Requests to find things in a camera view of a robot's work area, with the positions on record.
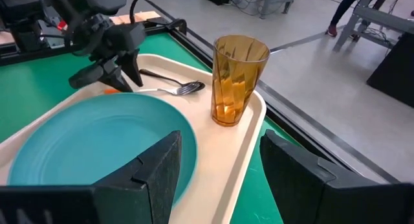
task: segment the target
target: person's leg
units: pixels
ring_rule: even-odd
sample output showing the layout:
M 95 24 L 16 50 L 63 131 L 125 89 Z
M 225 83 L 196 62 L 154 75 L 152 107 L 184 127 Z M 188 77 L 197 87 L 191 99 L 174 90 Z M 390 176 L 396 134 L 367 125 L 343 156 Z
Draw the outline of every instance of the person's leg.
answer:
M 335 37 L 337 35 L 336 24 L 338 24 L 343 14 L 349 9 L 349 7 L 351 7 L 352 3 L 355 1 L 356 0 L 342 0 L 342 2 L 339 4 L 338 9 L 336 9 L 336 12 L 327 31 L 330 36 Z

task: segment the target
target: plate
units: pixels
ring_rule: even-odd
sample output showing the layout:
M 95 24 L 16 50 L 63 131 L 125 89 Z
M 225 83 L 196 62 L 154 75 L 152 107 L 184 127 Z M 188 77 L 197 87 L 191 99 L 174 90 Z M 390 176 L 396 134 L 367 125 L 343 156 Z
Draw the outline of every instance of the plate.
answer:
M 74 104 L 40 126 L 17 153 L 9 185 L 89 185 L 123 166 L 174 130 L 182 135 L 176 203 L 197 163 L 186 118 L 147 95 L 101 95 Z

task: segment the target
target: gray floor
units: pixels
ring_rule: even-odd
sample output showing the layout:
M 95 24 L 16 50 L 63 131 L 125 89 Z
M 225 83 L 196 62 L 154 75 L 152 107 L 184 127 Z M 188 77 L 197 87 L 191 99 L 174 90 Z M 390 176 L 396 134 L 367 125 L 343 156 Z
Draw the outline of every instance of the gray floor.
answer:
M 319 34 L 307 43 L 272 54 L 262 76 L 267 86 L 311 120 L 301 118 L 289 106 L 278 108 L 361 174 L 384 182 L 366 162 L 347 153 L 338 142 L 356 149 L 398 180 L 414 181 L 414 109 L 365 84 L 387 50 L 362 39 L 357 44 L 347 42 L 341 52 L 333 53 L 336 39 L 322 34 L 341 0 L 295 0 L 288 14 L 282 14 L 280 8 L 264 20 L 234 6 L 217 6 L 207 0 L 151 1 L 173 17 L 184 18 L 210 43 L 225 34 L 246 34 L 274 48 Z M 387 0 L 382 10 L 387 12 L 392 2 Z M 413 2 L 399 0 L 394 15 L 409 17 Z M 257 5 L 252 3 L 243 11 L 255 14 Z M 140 1 L 137 9 L 153 8 Z M 347 23 L 351 13 L 349 10 L 344 15 L 340 25 Z M 398 37 L 386 29 L 384 32 L 390 38 Z M 315 122 L 336 139 L 314 128 Z

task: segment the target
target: fork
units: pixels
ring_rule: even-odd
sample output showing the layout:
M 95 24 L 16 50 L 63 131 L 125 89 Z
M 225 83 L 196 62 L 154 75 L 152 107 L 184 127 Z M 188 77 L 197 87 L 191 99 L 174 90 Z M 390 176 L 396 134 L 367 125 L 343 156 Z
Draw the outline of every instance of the fork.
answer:
M 166 89 L 166 88 L 154 88 L 154 89 L 141 89 L 139 91 L 135 91 L 134 93 L 144 93 L 144 92 L 153 92 L 153 91 L 165 91 L 171 95 L 174 96 L 182 96 L 192 93 L 194 90 L 199 88 L 197 84 L 188 84 L 183 87 L 179 87 L 176 89 Z M 120 91 L 116 89 L 106 89 L 104 91 L 105 94 L 113 94 L 113 93 L 119 93 Z

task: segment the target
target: black metal frame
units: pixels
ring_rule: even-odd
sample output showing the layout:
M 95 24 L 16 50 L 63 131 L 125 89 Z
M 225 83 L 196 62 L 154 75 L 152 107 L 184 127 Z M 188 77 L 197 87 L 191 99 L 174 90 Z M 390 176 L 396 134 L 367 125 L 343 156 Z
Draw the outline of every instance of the black metal frame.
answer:
M 153 26 L 149 25 L 146 28 L 146 33 L 148 36 L 152 36 L 155 34 L 162 34 L 162 33 L 169 33 L 171 37 L 177 40 L 182 46 L 184 46 L 188 51 L 190 51 L 197 59 L 201 62 L 206 64 L 209 68 L 213 67 L 213 58 L 204 50 L 202 50 L 198 45 L 192 42 L 190 39 L 187 38 L 185 33 L 188 29 L 181 27 L 182 29 L 178 31 L 175 28 L 171 28 L 168 24 L 161 23 L 161 26 Z M 75 50 L 79 50 L 76 46 L 70 48 L 62 48 L 62 49 L 48 49 L 39 52 L 32 52 L 26 54 L 14 54 L 10 55 L 10 57 L 2 58 L 0 60 L 0 66 L 2 65 L 10 65 L 13 63 L 20 63 L 25 62 L 28 60 L 33 59 L 40 59 L 40 58 L 47 58 L 51 56 L 57 56 L 60 54 L 65 54 L 68 52 L 73 52 Z M 287 134 L 289 134 L 293 139 L 295 139 L 299 144 L 301 144 L 305 149 L 309 150 L 313 154 L 323 157 L 324 159 L 331 161 L 335 164 L 338 164 L 348 170 L 354 171 L 351 167 L 349 167 L 346 163 L 344 163 L 341 159 L 327 150 L 324 146 L 322 146 L 319 142 L 317 142 L 313 137 L 311 137 L 308 133 L 303 131 L 299 126 L 297 126 L 293 121 L 291 121 L 288 117 L 286 117 L 283 113 L 272 107 L 267 102 L 267 112 L 266 116 L 275 122 L 278 126 L 280 126 Z

